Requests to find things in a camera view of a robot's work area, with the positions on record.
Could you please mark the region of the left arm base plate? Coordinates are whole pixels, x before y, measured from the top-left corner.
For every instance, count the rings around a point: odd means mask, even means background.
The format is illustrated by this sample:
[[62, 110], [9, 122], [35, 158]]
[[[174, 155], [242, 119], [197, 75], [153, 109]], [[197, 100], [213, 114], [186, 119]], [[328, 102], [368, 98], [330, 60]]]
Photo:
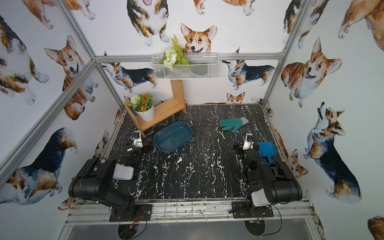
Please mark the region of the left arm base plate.
[[134, 221], [149, 221], [153, 210], [153, 205], [144, 204], [136, 205], [130, 210], [118, 210], [110, 208], [109, 222], [134, 222]]

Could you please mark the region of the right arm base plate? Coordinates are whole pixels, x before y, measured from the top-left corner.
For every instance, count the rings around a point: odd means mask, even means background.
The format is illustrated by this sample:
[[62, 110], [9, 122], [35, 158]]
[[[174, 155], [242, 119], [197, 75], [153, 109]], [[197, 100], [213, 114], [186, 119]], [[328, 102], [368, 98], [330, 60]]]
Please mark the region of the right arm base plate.
[[235, 219], [242, 218], [271, 218], [274, 216], [272, 206], [255, 207], [247, 202], [232, 202], [232, 208], [229, 213], [233, 215]]

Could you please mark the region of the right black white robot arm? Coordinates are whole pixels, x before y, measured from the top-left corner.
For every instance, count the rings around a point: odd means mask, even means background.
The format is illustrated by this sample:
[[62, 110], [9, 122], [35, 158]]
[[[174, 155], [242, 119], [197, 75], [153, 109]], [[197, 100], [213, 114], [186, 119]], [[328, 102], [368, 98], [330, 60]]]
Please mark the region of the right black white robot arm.
[[303, 192], [284, 161], [273, 161], [277, 150], [272, 142], [235, 144], [241, 157], [246, 183], [251, 188], [248, 197], [252, 207], [287, 204], [300, 201]]

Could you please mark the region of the teal plastic storage box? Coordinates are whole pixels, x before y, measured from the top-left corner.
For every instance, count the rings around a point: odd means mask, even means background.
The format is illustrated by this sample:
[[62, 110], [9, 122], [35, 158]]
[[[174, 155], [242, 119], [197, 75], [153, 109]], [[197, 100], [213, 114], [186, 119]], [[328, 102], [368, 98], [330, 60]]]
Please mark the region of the teal plastic storage box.
[[156, 147], [164, 154], [170, 154], [188, 143], [193, 136], [193, 130], [184, 121], [178, 121], [162, 129], [154, 135]]

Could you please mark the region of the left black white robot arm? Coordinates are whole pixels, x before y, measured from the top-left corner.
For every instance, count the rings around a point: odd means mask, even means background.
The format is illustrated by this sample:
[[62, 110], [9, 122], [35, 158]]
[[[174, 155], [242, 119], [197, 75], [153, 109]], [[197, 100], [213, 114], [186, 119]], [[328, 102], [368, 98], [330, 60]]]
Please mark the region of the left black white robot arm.
[[95, 157], [87, 160], [69, 186], [69, 196], [81, 200], [96, 201], [110, 208], [110, 222], [149, 221], [152, 205], [136, 205], [131, 194], [123, 193], [112, 186], [113, 180], [134, 179], [135, 169], [140, 165], [143, 153], [154, 148], [149, 145], [130, 145], [123, 163], [117, 160]]

